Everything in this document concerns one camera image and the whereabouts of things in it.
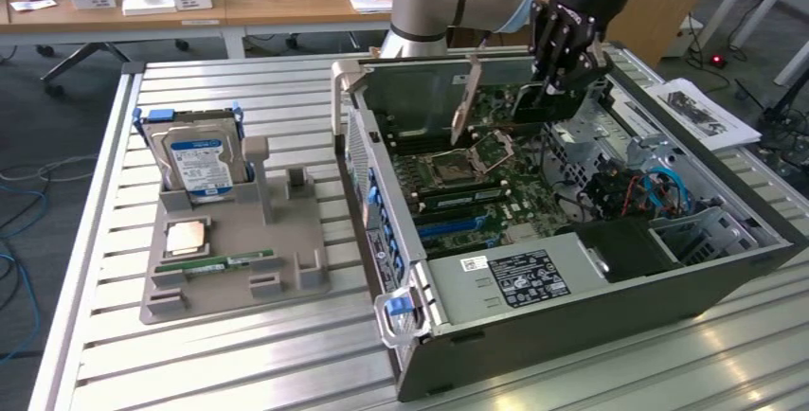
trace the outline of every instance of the floor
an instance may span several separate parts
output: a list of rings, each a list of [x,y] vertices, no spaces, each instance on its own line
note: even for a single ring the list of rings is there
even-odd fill
[[[701,0],[694,17],[705,21],[719,2],[721,0]],[[742,3],[734,10],[726,21],[726,29],[717,34],[715,41],[707,48],[722,45],[724,34],[734,26],[746,8]],[[760,100],[765,104],[768,100],[774,101],[785,91],[772,84],[772,80],[802,46],[806,40],[805,31],[805,22],[774,10],[746,46],[749,61],[741,63],[730,58],[730,64],[722,71],[730,81],[740,79],[749,85],[750,91],[761,96]],[[383,33],[358,33],[358,38],[363,47],[379,45]],[[274,37],[270,40],[252,40],[255,46],[250,55],[272,56],[351,50],[347,34],[302,35],[299,51],[287,49],[283,39],[284,37]],[[226,57],[224,45],[219,40],[198,39],[190,41],[190,44],[188,52],[177,51],[171,41],[128,44],[120,47],[131,58],[147,62],[210,60]],[[75,48],[75,46],[56,46],[59,56],[63,57]],[[0,50],[5,55],[9,52],[8,49]],[[0,109],[0,169],[20,164],[44,164],[67,156],[92,154],[99,150],[120,64],[105,53],[93,56],[57,81],[65,88],[67,97],[51,99],[41,92],[37,77],[55,62],[55,59],[40,57],[31,46],[23,46],[17,49],[13,59],[0,65],[0,95],[4,99]],[[709,90],[722,83],[717,77],[689,67],[682,60],[666,60],[659,64],[657,71],[666,79],[689,78],[702,90]],[[749,122],[756,120],[758,108],[750,100],[740,100],[736,97],[733,86],[713,92],[710,96],[744,120]],[[801,95],[800,105],[806,106],[808,102],[809,90]],[[71,168],[65,167],[53,177],[80,174],[91,170],[91,167],[89,162],[79,163]],[[21,184],[28,186],[16,187],[41,189],[44,185],[39,181]],[[88,186],[88,180],[52,184],[48,190],[47,215],[31,229],[9,239],[12,253],[24,261],[31,272],[43,323],[39,336],[28,346],[28,352],[24,353],[25,357],[0,365],[0,408],[4,411],[25,409],[28,403],[36,378],[39,352],[44,348],[49,321],[56,308]],[[29,201],[31,195],[0,192],[0,223]],[[7,229],[13,229],[16,226],[20,225],[11,225]],[[0,265],[0,274],[3,271],[4,266]],[[8,295],[9,283],[8,279],[0,281],[0,298]],[[31,303],[21,292],[9,307],[0,312],[0,328],[3,328],[0,353],[4,353],[13,349],[32,328]]]

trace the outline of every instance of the metal slats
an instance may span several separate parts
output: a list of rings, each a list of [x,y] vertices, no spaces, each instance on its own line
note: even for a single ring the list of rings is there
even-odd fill
[[[77,316],[80,362],[63,375],[72,391],[63,402],[72,409],[718,410],[769,405],[780,410],[809,401],[809,257],[802,256],[698,318],[427,400],[396,402],[328,141],[324,75],[340,58],[148,65],[149,91],[132,94],[144,111],[224,108],[236,99],[247,133],[271,137],[268,175],[307,166],[316,180],[332,289],[300,301],[140,324],[159,172],[143,141],[131,135],[112,180],[117,188],[107,198],[107,232],[95,242],[104,255],[97,274],[88,274],[96,280],[89,310]],[[623,55],[613,53],[613,60],[642,85],[655,82],[650,70]],[[219,87],[204,87],[208,83]],[[793,223],[806,223],[805,200],[760,162],[741,151],[724,152],[721,158],[760,186],[756,191],[776,209],[797,217]]]

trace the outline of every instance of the table leg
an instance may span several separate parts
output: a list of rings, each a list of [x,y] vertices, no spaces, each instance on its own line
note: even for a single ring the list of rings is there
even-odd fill
[[[753,16],[750,16],[748,23],[741,28],[738,34],[736,34],[736,37],[733,38],[733,46],[736,46],[737,48],[741,48],[744,46],[749,36],[756,31],[758,24],[764,20],[764,17],[773,8],[776,2],[777,0],[764,0],[761,2],[761,6],[758,6],[758,9],[756,9],[756,13],[753,14]]]
[[[226,40],[226,50],[228,59],[244,59],[244,44],[242,39],[246,37],[243,27],[223,28],[223,39]]]
[[[809,65],[809,42],[806,42],[804,48],[797,52],[796,56],[784,67],[784,70],[781,70],[781,73],[778,73],[778,76],[774,78],[774,83],[778,86],[789,84],[789,81],[796,77],[796,73],[806,65]]]
[[[705,26],[705,29],[702,30],[702,33],[699,34],[699,38],[697,39],[697,42],[702,48],[705,48],[705,45],[707,44],[710,37],[713,37],[714,32],[722,25],[722,22],[725,21],[725,18],[728,17],[728,14],[730,13],[730,9],[733,8],[733,5],[737,2],[738,2],[738,0],[722,1],[722,4],[719,5],[717,12],[710,17],[707,26]]]

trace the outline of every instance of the blue cable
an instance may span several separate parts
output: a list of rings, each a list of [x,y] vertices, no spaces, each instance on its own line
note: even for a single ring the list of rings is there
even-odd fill
[[[679,195],[682,196],[682,199],[685,200],[685,210],[686,213],[691,213],[691,200],[687,197],[687,189],[685,188],[685,184],[682,183],[682,179],[679,178],[679,175],[673,172],[671,170],[669,170],[667,168],[651,168],[649,170],[649,174],[651,173],[657,173],[657,174],[665,174],[666,176],[669,176],[669,178],[671,178],[671,180],[674,181],[674,184],[678,186],[678,192]],[[657,198],[657,195],[654,195],[654,193],[651,192],[653,190],[653,180],[650,179],[650,176],[647,175],[643,178],[643,188],[646,189],[646,191],[650,192],[649,195],[649,200],[653,202],[653,205],[655,205],[657,207],[663,207],[662,202],[659,201],[659,199]]]
[[[25,231],[45,216],[45,212],[48,211],[48,197],[45,196],[44,193],[41,193],[39,191],[20,190],[19,188],[11,188],[1,184],[0,184],[0,190],[5,190],[11,193],[19,193],[23,195],[35,195],[41,200],[41,208],[40,208],[36,216],[31,219],[31,221],[28,223],[25,223],[19,229],[16,229],[11,234],[0,235],[0,239],[8,239],[8,238],[16,236],[17,234],[20,234],[23,231]]]
[[[13,351],[9,352],[9,354],[7,354],[7,356],[3,359],[0,359],[0,366],[3,366],[12,359],[12,357],[16,355],[16,353],[23,351],[31,345],[31,342],[35,341],[36,335],[39,334],[40,318],[39,318],[39,306],[36,305],[35,289],[32,288],[31,281],[28,280],[28,271],[25,270],[25,267],[19,262],[16,262],[16,259],[13,259],[9,255],[4,255],[0,253],[0,258],[3,258],[5,261],[8,261],[11,263],[12,267],[16,267],[17,274],[23,277],[23,283],[25,284],[25,290],[28,291],[28,297],[31,298],[32,310],[35,312],[35,329],[28,334],[28,337],[25,337],[25,340],[23,340],[23,342],[16,346]]]

